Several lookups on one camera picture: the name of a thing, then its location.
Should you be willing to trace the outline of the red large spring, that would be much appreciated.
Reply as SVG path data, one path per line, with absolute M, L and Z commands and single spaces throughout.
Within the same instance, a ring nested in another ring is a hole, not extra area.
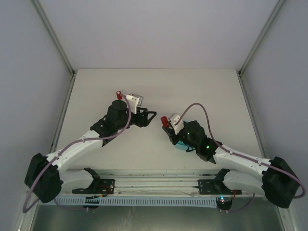
M 118 100 L 122 100 L 122 98 L 123 98 L 123 97 L 122 97 L 121 91 L 117 91 L 117 92 L 116 92 L 116 96 L 117 96 L 117 99 L 118 99 Z
M 161 119 L 162 127 L 168 128 L 169 127 L 169 120 L 168 120 L 168 118 L 166 116 L 163 116 L 160 119 Z

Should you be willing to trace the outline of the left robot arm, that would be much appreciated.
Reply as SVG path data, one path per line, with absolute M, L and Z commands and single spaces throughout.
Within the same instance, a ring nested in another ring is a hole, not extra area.
M 130 126 L 147 127 L 156 115 L 156 111 L 142 108 L 129 98 L 113 101 L 107 114 L 81 138 L 46 156 L 40 153 L 34 155 L 26 173 L 25 185 L 41 202 L 52 201 L 68 184 L 64 174 L 73 163 L 104 147 Z

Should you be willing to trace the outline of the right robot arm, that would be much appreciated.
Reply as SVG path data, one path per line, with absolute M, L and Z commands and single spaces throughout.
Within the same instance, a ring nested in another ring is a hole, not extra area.
M 288 208 L 300 186 L 296 174 L 280 158 L 258 158 L 237 153 L 221 142 L 214 141 L 195 121 L 183 122 L 161 117 L 162 129 L 174 146 L 182 143 L 186 151 L 195 151 L 200 159 L 220 165 L 214 185 L 225 194 L 227 190 L 262 195 L 280 208 Z

